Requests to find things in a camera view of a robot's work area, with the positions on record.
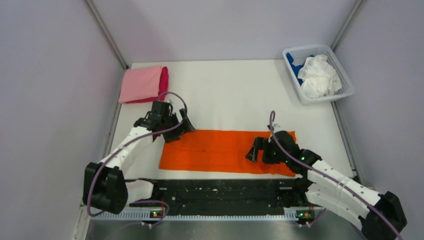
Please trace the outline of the orange t shirt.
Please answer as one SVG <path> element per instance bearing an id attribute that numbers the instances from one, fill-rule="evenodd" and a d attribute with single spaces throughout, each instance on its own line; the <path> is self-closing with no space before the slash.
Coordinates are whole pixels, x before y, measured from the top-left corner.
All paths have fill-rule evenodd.
<path id="1" fill-rule="evenodd" d="M 159 168 L 172 171 L 272 174 L 295 176 L 286 164 L 251 162 L 246 154 L 256 137 L 268 138 L 268 131 L 197 130 L 165 143 Z"/>

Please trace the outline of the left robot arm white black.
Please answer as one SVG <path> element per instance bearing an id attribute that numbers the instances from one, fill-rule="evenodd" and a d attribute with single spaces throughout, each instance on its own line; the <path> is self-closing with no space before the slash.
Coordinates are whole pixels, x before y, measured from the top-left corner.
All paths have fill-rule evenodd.
<path id="1" fill-rule="evenodd" d="M 166 143 L 178 141 L 182 135 L 195 132 L 188 118 L 187 107 L 179 110 L 180 118 L 170 102 L 154 101 L 151 110 L 136 120 L 125 139 L 99 162 L 90 162 L 84 170 L 82 202 L 90 216 L 92 208 L 119 214 L 126 206 L 142 200 L 154 207 L 160 193 L 151 180 L 126 180 L 125 173 L 156 138 Z"/>

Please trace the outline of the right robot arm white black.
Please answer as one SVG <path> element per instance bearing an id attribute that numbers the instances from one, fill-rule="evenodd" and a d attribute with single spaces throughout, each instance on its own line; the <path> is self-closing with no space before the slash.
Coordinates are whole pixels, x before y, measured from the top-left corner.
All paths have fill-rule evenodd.
<path id="1" fill-rule="evenodd" d="M 262 151 L 265 164 L 286 165 L 300 175 L 293 186 L 293 200 L 299 206 L 321 206 L 350 222 L 367 240 L 400 240 L 408 224 L 399 197 L 380 193 L 347 177 L 315 152 L 300 148 L 284 130 L 270 137 L 255 137 L 246 158 L 256 162 Z"/>

